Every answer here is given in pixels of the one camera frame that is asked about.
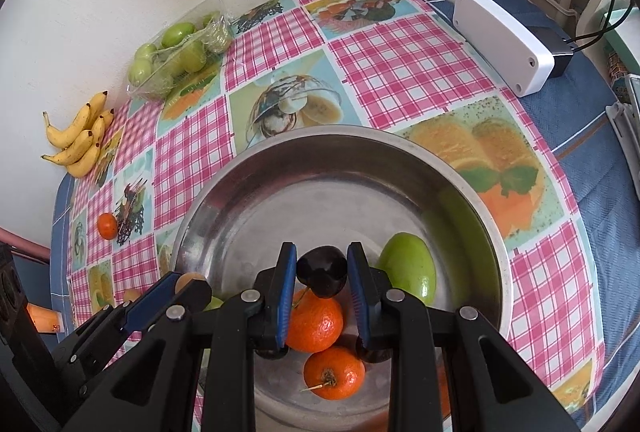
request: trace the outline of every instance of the metal bowl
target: metal bowl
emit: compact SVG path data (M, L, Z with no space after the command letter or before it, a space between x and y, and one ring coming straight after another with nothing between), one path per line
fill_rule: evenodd
M225 299L273 267L284 241L298 256L360 241L374 265L395 233L419 235L433 255L434 306L471 305L507 335L511 270L495 222L452 168L420 146L370 128L297 129L260 142L222 168L200 192L178 231L175 271L202 273ZM357 335L350 295L338 295L344 338ZM255 356L255 404L274 420L304 430L351 430L384 412L390 362L367 365L363 387L343 401L305 388L308 354L276 362Z

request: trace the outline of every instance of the metal screw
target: metal screw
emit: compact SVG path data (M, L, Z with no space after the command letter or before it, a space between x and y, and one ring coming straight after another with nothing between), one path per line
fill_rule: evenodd
M460 307L460 316L465 320L475 320L478 318L478 310L475 307Z
M260 291L256 289L248 289L246 291L242 291L240 298L244 302L257 302L260 300Z
M184 314L186 312L187 311L185 311L184 307L175 305L175 306L169 307L169 309L167 309L165 314L166 314L166 317L172 322L179 322L184 318Z
M401 289L390 289L386 292L386 298L392 302L402 302L404 300L404 291Z

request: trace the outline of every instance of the banana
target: banana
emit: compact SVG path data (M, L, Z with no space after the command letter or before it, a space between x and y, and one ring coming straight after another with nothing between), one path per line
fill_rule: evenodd
M86 153L80 158L77 163L68 165L66 171L69 172L76 179L84 177L94 167L95 162L100 156L100 143L93 145Z
M47 139L54 147L67 148L75 141L78 134L84 129L89 122L91 116L91 105L86 103L76 114L76 118L72 121L64 130L58 130L51 123L49 123L49 115L43 112L44 125L47 128Z
M78 161L89 150L93 142L94 134L90 130L83 130L68 149L62 150L54 156L42 156L42 159L57 165L70 165Z
M104 131L107 132L113 121L113 108L111 110L103 110L100 115L104 118Z
M91 127L91 132L94 133L94 143L102 143L105 130L104 118L102 116L98 116L98 119L95 120L94 125Z
M108 91L103 91L103 92L98 92L98 94L94 94L94 97L92 97L89 100L89 105L91 106L91 116L89 116L89 119L86 122L86 125L84 125L84 128L91 128L94 123L95 120L98 119L98 114L102 111L102 109L104 108L104 104L107 102L107 94Z

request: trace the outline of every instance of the pink pipe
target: pink pipe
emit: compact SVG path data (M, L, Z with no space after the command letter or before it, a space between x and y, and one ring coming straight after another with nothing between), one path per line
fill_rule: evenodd
M36 258L40 258L45 262L49 263L49 256L51 255L51 250L48 247L41 246L31 240L26 240L25 238L18 237L14 235L10 231L7 231L0 227L0 241L7 243L10 246L21 249L22 251L33 255Z

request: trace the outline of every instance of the black cable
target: black cable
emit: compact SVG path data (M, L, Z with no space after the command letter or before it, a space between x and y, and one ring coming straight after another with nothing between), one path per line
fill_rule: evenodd
M604 25L606 26L609 23L609 20L611 20L611 14L613 13L613 7L616 4L616 0L611 0L611 2L609 3L609 11L607 11L607 18L606 20L604 20ZM582 36L576 36L575 38L571 38L569 40L567 40L566 42L568 44L577 42L578 40L583 40L585 38L593 38L594 36L599 36L598 41L604 36L604 32L602 30L600 31L596 31L595 33L591 33L591 34L583 34Z
M602 30L602 32L598 35L598 37L592 40L591 42L587 42L583 46L580 46L577 49L574 49L574 52L578 52L579 50L584 50L587 47L593 46L593 44L597 44L600 41L600 39L605 35L605 33L608 33L609 31L613 31L614 29L617 29L620 26L620 24L624 22L626 18L631 14L631 11L635 7L635 5L636 4L633 0L629 2L629 7L626 8L625 13L620 17L620 19L615 24L612 24L608 28Z

